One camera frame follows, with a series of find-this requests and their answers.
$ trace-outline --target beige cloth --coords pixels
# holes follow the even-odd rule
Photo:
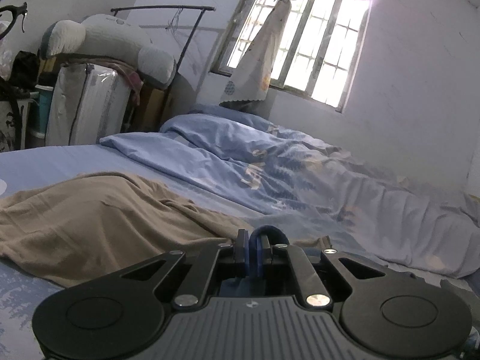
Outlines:
[[[196,206],[158,181],[102,172],[0,199],[0,255],[73,286],[165,251],[236,238],[240,219]]]

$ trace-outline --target bed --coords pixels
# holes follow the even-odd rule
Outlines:
[[[198,205],[253,227],[276,225],[290,238],[328,235],[336,248],[383,264],[388,257],[393,269],[434,285],[448,275],[479,290],[475,202],[407,186],[339,147],[220,107],[197,106],[159,133],[2,154],[0,197],[102,170],[159,179]],[[0,283],[0,359],[42,359],[30,320],[60,288],[8,261],[0,262]]]

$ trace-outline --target pillow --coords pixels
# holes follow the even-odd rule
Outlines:
[[[156,88],[167,88],[173,80],[176,69],[175,59],[154,44],[142,47],[138,53],[140,76]]]
[[[107,56],[138,67],[138,52],[152,41],[145,30],[111,15],[93,15],[82,22],[86,36],[77,54]]]
[[[53,23],[43,34],[40,58],[48,59],[61,53],[74,53],[85,40],[85,27],[71,20]]]

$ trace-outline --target tied curtain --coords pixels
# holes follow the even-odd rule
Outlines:
[[[222,106],[248,112],[245,103],[265,100],[270,75],[291,9],[291,0],[277,0],[225,86]]]

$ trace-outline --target plastic wrap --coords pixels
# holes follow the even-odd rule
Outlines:
[[[9,25],[8,21],[0,21],[0,33],[2,33]],[[8,36],[0,40],[0,77],[4,80],[10,78],[11,65],[14,55],[8,46]]]

